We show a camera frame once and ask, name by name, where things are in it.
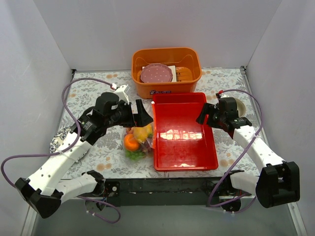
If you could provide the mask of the yellow green mango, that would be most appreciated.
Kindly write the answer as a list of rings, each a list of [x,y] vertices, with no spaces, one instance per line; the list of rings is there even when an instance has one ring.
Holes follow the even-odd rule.
[[[147,132],[147,136],[148,137],[153,136],[153,128],[152,128],[151,124],[146,125],[144,128],[145,128],[145,130]]]

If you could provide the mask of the yellow lemon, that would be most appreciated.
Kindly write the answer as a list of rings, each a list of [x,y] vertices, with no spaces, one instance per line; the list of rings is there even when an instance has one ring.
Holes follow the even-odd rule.
[[[144,127],[134,127],[133,136],[139,143],[143,143],[148,137]]]

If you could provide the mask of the clear zip top bag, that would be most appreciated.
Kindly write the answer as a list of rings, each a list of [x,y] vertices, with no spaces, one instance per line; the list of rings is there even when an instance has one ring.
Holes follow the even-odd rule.
[[[139,161],[151,157],[154,152],[154,121],[143,127],[124,128],[122,143],[125,157]]]

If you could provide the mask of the orange tangerine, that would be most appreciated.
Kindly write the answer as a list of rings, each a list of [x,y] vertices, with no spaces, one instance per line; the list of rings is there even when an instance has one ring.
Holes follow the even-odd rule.
[[[125,135],[123,143],[124,143],[125,149],[128,151],[134,152],[140,149],[140,144],[135,139],[133,134]]]

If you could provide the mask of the purple grape bunch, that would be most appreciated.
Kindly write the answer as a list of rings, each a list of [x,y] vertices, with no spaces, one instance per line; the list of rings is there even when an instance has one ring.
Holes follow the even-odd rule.
[[[153,139],[147,138],[143,143],[141,143],[141,151],[148,154],[153,151]]]

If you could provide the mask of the green lettuce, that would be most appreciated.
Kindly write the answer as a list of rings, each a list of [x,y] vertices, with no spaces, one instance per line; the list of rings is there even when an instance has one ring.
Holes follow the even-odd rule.
[[[137,161],[144,158],[146,154],[140,150],[138,151],[125,150],[125,156],[133,161]]]

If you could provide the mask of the red pomegranate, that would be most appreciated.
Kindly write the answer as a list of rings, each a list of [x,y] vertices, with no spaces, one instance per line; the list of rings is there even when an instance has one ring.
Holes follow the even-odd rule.
[[[133,134],[133,127],[132,128],[126,128],[126,134]]]

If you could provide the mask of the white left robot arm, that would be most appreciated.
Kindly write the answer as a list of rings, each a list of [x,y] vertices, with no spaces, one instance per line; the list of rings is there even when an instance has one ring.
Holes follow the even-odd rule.
[[[105,178],[94,170],[71,180],[61,179],[106,134],[108,128],[144,127],[153,122],[142,100],[136,100],[136,108],[134,114],[123,92],[105,92],[99,96],[95,105],[85,110],[72,125],[59,149],[35,173],[15,182],[23,199],[45,219],[72,198],[86,193],[101,196],[105,190]]]

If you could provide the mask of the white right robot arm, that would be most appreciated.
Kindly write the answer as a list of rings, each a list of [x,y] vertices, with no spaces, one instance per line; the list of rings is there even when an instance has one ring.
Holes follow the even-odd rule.
[[[222,188],[227,195],[244,191],[256,196],[265,208],[300,200],[298,165],[293,161],[285,161],[258,137],[252,123],[246,117],[239,116],[234,98],[219,97],[217,104],[204,103],[196,122],[228,133],[244,149],[242,154],[247,154],[259,170],[259,175],[254,176],[235,170],[235,164],[232,164],[214,191],[223,183]]]

